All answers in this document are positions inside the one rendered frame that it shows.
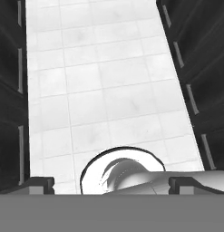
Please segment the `white round thing, black rim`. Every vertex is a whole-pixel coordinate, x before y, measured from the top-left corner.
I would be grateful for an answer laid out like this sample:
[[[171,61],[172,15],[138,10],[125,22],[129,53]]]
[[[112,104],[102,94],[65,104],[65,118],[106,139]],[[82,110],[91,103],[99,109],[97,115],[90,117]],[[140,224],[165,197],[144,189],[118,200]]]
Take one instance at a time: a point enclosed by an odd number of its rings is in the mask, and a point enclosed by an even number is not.
[[[224,170],[168,171],[152,152],[120,146],[96,154],[80,177],[82,195],[169,194],[169,178],[192,177],[199,184],[224,192]]]

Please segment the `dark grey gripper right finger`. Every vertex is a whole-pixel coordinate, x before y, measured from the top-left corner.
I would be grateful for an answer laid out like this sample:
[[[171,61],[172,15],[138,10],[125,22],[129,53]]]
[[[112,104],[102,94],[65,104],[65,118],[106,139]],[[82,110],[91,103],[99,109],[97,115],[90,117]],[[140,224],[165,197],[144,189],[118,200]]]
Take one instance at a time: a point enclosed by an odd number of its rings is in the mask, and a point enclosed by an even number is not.
[[[200,184],[192,177],[170,177],[170,195],[224,195],[224,191]]]

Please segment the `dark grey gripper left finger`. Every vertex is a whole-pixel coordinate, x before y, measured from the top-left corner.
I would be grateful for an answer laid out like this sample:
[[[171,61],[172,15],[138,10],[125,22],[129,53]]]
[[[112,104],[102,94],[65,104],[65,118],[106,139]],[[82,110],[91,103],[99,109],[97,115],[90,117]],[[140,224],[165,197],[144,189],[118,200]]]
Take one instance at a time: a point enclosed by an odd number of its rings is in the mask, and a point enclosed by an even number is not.
[[[0,195],[53,195],[53,177],[31,177],[24,184],[0,191]]]

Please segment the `dark cupboard run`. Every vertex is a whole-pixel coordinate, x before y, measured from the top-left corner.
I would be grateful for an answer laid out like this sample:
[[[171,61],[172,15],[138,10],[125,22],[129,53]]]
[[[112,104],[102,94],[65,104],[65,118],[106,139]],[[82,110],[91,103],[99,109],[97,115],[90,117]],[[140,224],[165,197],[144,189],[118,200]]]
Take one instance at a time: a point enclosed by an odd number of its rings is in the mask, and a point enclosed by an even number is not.
[[[210,169],[201,134],[207,135],[215,170],[224,170],[224,0],[156,0],[204,169]],[[166,5],[171,27],[162,10]],[[180,48],[181,69],[173,42]],[[186,85],[200,111],[195,115]]]
[[[19,126],[24,126],[24,181],[30,178],[26,9],[0,0],[0,191],[19,186]],[[18,91],[18,48],[23,51],[23,94]]]

